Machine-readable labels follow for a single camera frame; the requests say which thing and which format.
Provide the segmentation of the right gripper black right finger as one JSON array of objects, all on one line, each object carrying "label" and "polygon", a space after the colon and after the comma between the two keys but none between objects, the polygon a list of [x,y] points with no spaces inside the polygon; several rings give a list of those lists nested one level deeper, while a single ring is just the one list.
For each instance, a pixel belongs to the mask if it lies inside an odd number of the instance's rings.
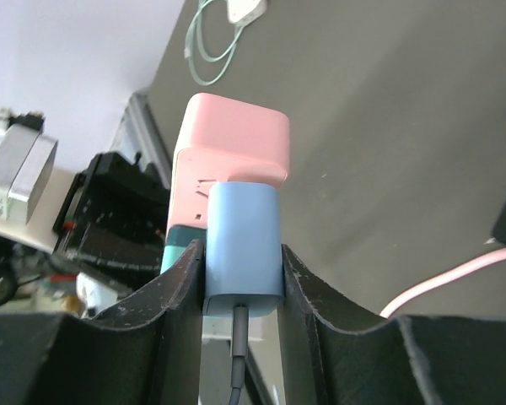
[{"label": "right gripper black right finger", "polygon": [[385,319],[283,248],[279,339],[289,404],[506,404],[506,320]]}]

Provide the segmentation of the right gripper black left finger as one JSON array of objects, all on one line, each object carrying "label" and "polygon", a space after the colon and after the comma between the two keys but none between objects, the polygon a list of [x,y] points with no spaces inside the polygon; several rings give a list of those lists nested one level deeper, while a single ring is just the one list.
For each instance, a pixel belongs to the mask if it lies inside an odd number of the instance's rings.
[{"label": "right gripper black left finger", "polygon": [[82,320],[0,313],[0,404],[194,404],[199,395],[204,245]]}]

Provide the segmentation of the teal dual usb charger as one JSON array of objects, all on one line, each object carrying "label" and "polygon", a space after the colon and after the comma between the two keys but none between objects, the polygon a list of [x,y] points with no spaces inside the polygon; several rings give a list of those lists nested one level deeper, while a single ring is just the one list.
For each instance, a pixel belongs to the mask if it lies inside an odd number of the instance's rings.
[{"label": "teal dual usb charger", "polygon": [[171,227],[166,234],[160,272],[171,268],[193,240],[205,241],[206,230],[185,225]]}]

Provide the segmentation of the light blue charger plug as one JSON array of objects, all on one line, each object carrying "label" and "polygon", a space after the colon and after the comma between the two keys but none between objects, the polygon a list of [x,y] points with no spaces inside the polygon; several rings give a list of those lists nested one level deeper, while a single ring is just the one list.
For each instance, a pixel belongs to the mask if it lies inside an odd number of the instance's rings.
[{"label": "light blue charger plug", "polygon": [[278,190],[252,182],[221,182],[207,205],[203,313],[231,317],[271,314],[284,300]]}]

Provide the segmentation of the pink power strip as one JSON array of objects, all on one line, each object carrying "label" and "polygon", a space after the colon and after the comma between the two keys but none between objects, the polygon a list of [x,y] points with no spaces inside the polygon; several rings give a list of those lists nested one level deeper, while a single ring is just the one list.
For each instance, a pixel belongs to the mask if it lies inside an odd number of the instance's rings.
[{"label": "pink power strip", "polygon": [[289,165],[285,114],[215,94],[193,95],[173,155],[167,228],[205,229],[213,185],[246,181],[279,188]]}]

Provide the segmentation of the white square charger plug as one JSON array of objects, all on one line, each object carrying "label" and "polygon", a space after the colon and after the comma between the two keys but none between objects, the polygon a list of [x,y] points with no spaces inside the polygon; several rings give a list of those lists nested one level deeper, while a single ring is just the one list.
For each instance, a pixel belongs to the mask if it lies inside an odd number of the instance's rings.
[{"label": "white square charger plug", "polygon": [[228,21],[235,26],[245,27],[260,18],[267,6],[267,0],[228,0]]}]

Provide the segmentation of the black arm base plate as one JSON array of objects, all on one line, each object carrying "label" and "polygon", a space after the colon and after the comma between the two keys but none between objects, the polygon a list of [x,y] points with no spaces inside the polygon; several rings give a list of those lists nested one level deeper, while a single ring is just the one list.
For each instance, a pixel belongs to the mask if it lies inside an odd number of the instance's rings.
[{"label": "black arm base plate", "polygon": [[57,253],[95,267],[160,270],[170,191],[154,164],[141,167],[142,156],[96,154],[74,176],[52,227]]}]

